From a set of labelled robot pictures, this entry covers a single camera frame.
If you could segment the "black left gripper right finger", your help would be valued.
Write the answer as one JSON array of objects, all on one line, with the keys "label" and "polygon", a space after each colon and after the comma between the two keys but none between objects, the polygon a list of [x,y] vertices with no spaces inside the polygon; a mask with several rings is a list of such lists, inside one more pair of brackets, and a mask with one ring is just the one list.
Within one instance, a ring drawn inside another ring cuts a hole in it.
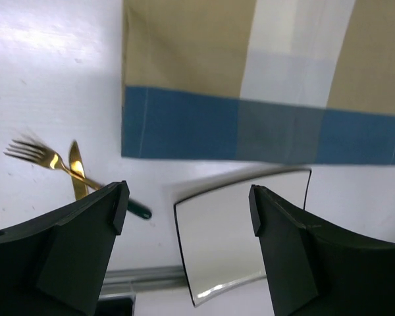
[{"label": "black left gripper right finger", "polygon": [[395,243],[296,207],[264,186],[249,193],[275,315],[395,315]]}]

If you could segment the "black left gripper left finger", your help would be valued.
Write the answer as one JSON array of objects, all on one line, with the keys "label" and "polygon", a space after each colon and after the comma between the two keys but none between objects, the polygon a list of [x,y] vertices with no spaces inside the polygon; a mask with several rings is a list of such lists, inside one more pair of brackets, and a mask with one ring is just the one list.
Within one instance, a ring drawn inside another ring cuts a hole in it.
[{"label": "black left gripper left finger", "polygon": [[128,207],[125,181],[0,230],[0,315],[93,315]]}]

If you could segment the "blue beige striped placemat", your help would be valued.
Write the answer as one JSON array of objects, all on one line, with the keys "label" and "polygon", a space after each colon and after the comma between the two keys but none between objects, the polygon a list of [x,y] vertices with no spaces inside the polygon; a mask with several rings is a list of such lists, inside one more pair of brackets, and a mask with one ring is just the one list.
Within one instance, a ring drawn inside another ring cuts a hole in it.
[{"label": "blue beige striped placemat", "polygon": [[121,154],[395,165],[395,1],[125,1]]}]

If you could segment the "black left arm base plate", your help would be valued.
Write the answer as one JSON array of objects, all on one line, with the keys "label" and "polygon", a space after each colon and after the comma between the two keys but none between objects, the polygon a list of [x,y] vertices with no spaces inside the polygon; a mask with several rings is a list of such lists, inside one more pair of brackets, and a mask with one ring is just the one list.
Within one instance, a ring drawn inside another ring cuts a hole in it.
[{"label": "black left arm base plate", "polygon": [[94,316],[133,316],[134,304],[132,298],[98,301]]}]

